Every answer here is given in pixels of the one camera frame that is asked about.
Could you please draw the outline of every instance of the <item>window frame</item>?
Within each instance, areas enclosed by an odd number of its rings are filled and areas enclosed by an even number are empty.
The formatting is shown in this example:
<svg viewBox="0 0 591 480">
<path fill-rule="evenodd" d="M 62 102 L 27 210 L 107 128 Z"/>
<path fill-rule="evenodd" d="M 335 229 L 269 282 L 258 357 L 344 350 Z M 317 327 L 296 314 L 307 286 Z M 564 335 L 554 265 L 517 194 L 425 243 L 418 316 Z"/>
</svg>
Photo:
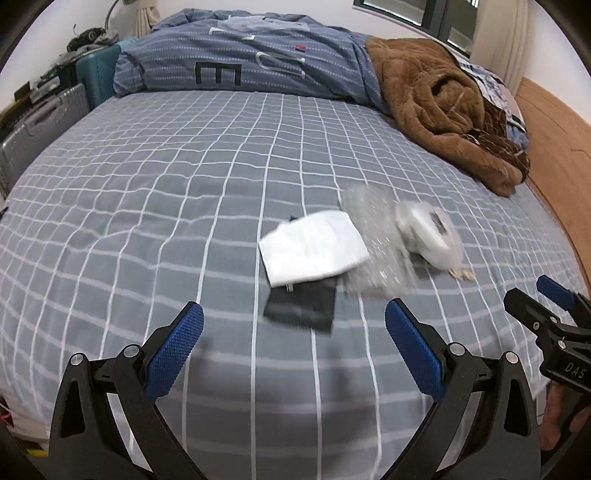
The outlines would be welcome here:
<svg viewBox="0 0 591 480">
<path fill-rule="evenodd" d="M 452 32 L 452 24 L 449 15 L 449 4 L 450 0 L 427 0 L 427 5 L 423 14 L 423 21 L 421 25 L 417 25 L 416 23 L 413 23 L 404 17 L 399 17 L 395 13 L 386 9 L 368 5 L 366 0 L 353 0 L 354 7 L 383 15 L 387 18 L 391 18 L 392 20 L 396 20 L 405 25 L 416 28 L 417 30 L 434 37 L 439 42 L 444 43 L 447 47 L 453 48 L 463 56 L 467 57 L 467 52 L 448 41 Z"/>
</svg>

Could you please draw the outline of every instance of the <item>brown fleece blanket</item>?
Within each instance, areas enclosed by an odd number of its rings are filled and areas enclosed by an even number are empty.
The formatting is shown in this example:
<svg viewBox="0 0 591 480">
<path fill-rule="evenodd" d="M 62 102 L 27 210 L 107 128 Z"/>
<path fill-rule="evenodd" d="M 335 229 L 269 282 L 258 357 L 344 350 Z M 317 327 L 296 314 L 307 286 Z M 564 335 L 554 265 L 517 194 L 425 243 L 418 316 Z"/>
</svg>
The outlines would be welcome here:
<svg viewBox="0 0 591 480">
<path fill-rule="evenodd" d="M 423 148 L 509 196 L 529 158 L 506 138 L 505 112 L 433 40 L 370 37 L 367 49 L 399 129 Z"/>
</svg>

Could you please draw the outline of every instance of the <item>wooden bed frame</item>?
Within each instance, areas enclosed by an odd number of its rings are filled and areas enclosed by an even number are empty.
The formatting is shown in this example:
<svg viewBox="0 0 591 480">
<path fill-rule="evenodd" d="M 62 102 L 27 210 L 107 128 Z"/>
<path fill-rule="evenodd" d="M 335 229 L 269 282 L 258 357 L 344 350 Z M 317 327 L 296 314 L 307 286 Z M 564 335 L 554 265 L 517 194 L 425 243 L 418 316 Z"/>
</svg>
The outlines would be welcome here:
<svg viewBox="0 0 591 480">
<path fill-rule="evenodd" d="M 529 79 L 517 103 L 530 135 L 527 182 L 564 228 L 591 292 L 591 125 Z"/>
</svg>

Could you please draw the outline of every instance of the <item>gray suitcase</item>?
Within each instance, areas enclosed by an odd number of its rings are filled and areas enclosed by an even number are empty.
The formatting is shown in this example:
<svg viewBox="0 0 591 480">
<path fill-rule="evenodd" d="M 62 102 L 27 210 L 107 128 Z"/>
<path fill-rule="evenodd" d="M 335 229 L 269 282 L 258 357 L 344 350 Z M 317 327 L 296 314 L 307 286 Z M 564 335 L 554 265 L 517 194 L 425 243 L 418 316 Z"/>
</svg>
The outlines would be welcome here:
<svg viewBox="0 0 591 480">
<path fill-rule="evenodd" d="M 42 101 L 15 126 L 0 144 L 0 193 L 4 198 L 33 160 L 88 111 L 86 92 L 79 83 Z"/>
</svg>

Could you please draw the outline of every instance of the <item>metal screw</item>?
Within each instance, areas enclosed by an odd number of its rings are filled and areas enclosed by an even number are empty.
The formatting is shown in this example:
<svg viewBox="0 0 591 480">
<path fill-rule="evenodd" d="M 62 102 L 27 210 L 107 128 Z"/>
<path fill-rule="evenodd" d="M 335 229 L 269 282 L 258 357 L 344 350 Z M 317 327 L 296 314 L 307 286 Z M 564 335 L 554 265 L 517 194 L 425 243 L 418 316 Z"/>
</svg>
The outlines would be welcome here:
<svg viewBox="0 0 591 480">
<path fill-rule="evenodd" d="M 123 350 L 123 355 L 127 358 L 133 358 L 139 353 L 139 347 L 137 345 L 128 345 Z"/>
<path fill-rule="evenodd" d="M 519 361 L 519 357 L 517 356 L 516 353 L 513 353 L 513 352 L 507 352 L 505 354 L 505 358 L 507 359 L 507 361 L 510 364 L 516 364 Z"/>
<path fill-rule="evenodd" d="M 84 355 L 82 355 L 81 353 L 76 353 L 72 355 L 72 358 L 70 358 L 70 363 L 72 365 L 80 365 L 82 363 L 82 360 L 84 360 Z"/>
<path fill-rule="evenodd" d="M 461 343 L 452 343 L 449 346 L 449 351 L 457 356 L 462 356 L 464 353 L 466 353 L 466 349 Z"/>
</svg>

